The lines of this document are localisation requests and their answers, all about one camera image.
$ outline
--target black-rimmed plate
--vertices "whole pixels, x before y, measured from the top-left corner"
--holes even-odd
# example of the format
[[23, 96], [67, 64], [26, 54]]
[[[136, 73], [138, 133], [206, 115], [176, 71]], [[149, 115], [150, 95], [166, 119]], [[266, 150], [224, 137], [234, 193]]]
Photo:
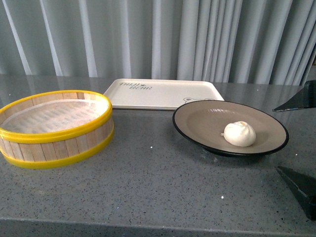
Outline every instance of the black-rimmed plate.
[[[204, 100], [180, 106], [173, 113], [173, 124], [181, 135], [222, 156], [261, 156], [277, 152], [288, 142], [286, 128], [272, 116], [255, 108], [228, 101]], [[221, 133], [228, 123], [245, 121], [256, 132], [249, 147], [237, 147]]]

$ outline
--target white curtain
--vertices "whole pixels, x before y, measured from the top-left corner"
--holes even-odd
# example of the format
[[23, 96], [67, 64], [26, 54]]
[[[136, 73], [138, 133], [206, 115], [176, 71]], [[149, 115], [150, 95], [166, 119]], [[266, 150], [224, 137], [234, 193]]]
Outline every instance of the white curtain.
[[302, 82], [315, 0], [1, 0], [0, 74]]

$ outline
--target gray countertop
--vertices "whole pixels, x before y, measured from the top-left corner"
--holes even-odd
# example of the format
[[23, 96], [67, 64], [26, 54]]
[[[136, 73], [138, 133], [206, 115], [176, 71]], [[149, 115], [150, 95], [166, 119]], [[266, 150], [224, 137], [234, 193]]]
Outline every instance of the gray countertop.
[[[104, 93], [113, 79], [0, 75], [0, 106], [46, 91]], [[0, 236], [316, 236], [275, 167], [316, 177], [316, 109], [275, 113], [298, 86], [214, 83], [226, 101], [260, 109], [289, 132], [263, 157], [206, 152], [182, 137], [172, 111], [113, 110], [98, 154], [31, 170], [0, 155]]]

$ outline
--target white tray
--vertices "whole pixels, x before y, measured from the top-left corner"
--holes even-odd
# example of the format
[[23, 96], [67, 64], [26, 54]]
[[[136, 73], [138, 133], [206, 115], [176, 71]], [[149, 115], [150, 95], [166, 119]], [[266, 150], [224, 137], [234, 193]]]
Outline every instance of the white tray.
[[206, 81], [117, 79], [104, 93], [114, 109], [175, 110], [196, 100], [224, 100]]

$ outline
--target yellow rim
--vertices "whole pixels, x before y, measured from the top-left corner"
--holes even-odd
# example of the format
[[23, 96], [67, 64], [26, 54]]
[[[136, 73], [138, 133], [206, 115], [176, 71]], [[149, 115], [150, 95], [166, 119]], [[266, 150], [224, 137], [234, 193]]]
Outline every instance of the yellow rim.
[[58, 159], [58, 160], [50, 160], [50, 161], [39, 161], [39, 162], [32, 162], [32, 161], [23, 161], [23, 160], [16, 160], [12, 157], [7, 156], [2, 151], [1, 147], [0, 150], [4, 156], [4, 158], [11, 164], [21, 167], [21, 168], [28, 168], [28, 169], [50, 169], [50, 168], [57, 168], [69, 164], [73, 164], [79, 161], [82, 161], [99, 151], [101, 151], [112, 139], [114, 134], [114, 127], [110, 133], [110, 135], [100, 144], [96, 145], [94, 148], [91, 148], [90, 150], [87, 150], [85, 152], [82, 152], [78, 155], [64, 158], [64, 159]]
[[3, 128], [0, 128], [0, 137], [4, 140], [16, 142], [16, 143], [48, 143], [48, 142], [57, 142], [61, 140], [67, 140], [70, 138], [74, 138], [77, 136], [81, 136], [83, 134], [86, 134], [92, 130], [97, 129], [102, 124], [104, 124], [112, 115], [112, 105], [110, 100], [97, 92], [93, 91], [86, 91], [86, 90], [59, 90], [59, 91], [51, 91], [46, 92], [42, 94], [32, 95], [29, 97], [25, 97], [23, 99], [14, 101], [6, 106], [4, 106], [2, 109], [0, 109], [0, 114], [4, 113], [5, 110], [8, 108], [15, 106], [18, 103], [21, 103], [26, 100], [30, 100], [36, 97], [46, 96], [50, 94], [59, 94], [59, 93], [87, 93], [87, 94], [94, 94], [100, 97], [103, 97], [105, 101], [108, 103], [108, 109], [98, 118], [95, 120], [88, 122], [84, 125], [70, 128], [67, 130], [62, 130], [58, 132], [50, 132], [50, 133], [38, 133], [38, 134], [26, 134], [26, 133], [17, 133], [17, 132], [11, 132], [7, 131]]

